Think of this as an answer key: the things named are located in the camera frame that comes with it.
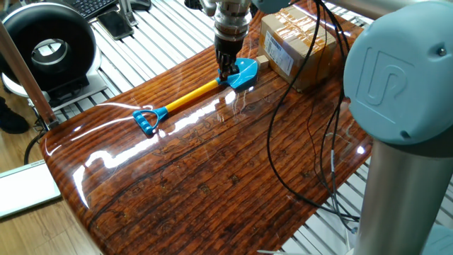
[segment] silver robot arm tube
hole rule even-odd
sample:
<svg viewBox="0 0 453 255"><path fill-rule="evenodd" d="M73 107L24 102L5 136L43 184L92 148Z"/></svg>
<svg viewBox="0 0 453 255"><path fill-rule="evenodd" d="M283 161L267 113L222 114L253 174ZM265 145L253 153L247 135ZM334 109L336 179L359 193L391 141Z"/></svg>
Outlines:
<svg viewBox="0 0 453 255"><path fill-rule="evenodd" d="M448 254L425 242L453 174L452 24L451 3L406 6L348 53L345 96L374 138L354 255Z"/></svg>
<svg viewBox="0 0 453 255"><path fill-rule="evenodd" d="M201 0L203 11L215 19L215 52L219 64L219 78L227 80L237 71L236 55L242 49L251 20L251 0Z"/></svg>
<svg viewBox="0 0 453 255"><path fill-rule="evenodd" d="M404 6L429 0L327 0L332 4L354 11L368 18L378 19Z"/></svg>

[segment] wooden floor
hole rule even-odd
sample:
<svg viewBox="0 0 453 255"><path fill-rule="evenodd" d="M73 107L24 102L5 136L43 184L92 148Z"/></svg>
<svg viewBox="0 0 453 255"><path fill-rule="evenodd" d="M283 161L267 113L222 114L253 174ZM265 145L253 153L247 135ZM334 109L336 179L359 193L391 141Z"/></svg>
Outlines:
<svg viewBox="0 0 453 255"><path fill-rule="evenodd" d="M6 99L6 105L14 112L22 115L32 127L36 121L36 116L28 106L26 98L15 94L8 94L3 90L3 84L0 81L0 97ZM38 133L34 129L29 129L25 134L11 135L0 130L0 173L23 166L23 156L25 149L30 141ZM30 153L29 162L33 163L42 159L38 146L35 145Z"/></svg>
<svg viewBox="0 0 453 255"><path fill-rule="evenodd" d="M36 208L0 221L1 255L99 255L66 202Z"/></svg>

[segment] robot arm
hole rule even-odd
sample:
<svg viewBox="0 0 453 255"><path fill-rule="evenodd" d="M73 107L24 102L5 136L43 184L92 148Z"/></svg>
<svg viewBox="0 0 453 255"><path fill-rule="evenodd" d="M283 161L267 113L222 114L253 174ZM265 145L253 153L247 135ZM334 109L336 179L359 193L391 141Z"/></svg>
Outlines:
<svg viewBox="0 0 453 255"><path fill-rule="evenodd" d="M406 5L427 0L328 0L370 18L378 18ZM215 19L214 46L219 78L225 81L236 72L236 55L242 49L251 21L250 4L253 2L264 13L275 13L287 7L289 0L200 0L203 11Z"/></svg>

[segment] glossy wooden table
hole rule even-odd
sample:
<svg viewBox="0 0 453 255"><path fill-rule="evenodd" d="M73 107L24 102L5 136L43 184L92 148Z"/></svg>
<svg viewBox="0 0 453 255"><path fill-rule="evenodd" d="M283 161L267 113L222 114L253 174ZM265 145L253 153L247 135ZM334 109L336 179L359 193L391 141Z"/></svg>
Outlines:
<svg viewBox="0 0 453 255"><path fill-rule="evenodd" d="M261 16L253 20L240 57L256 56ZM352 42L361 29L339 20ZM333 67L338 59L337 53ZM337 73L318 89L291 91L273 130L280 174L319 203L328 194L315 177L307 120L316 95L309 129L319 153L341 87ZM201 98L159 124L154 136L147 137L132 119L134 110L164 106L216 76L211 47L44 137L42 153L60 191L106 254L276 250L316 210L294 199L269 166L266 132L288 86L271 69L247 91L225 88ZM370 143L344 102L336 145L338 184L369 156ZM326 149L326 173L329 154Z"/></svg>

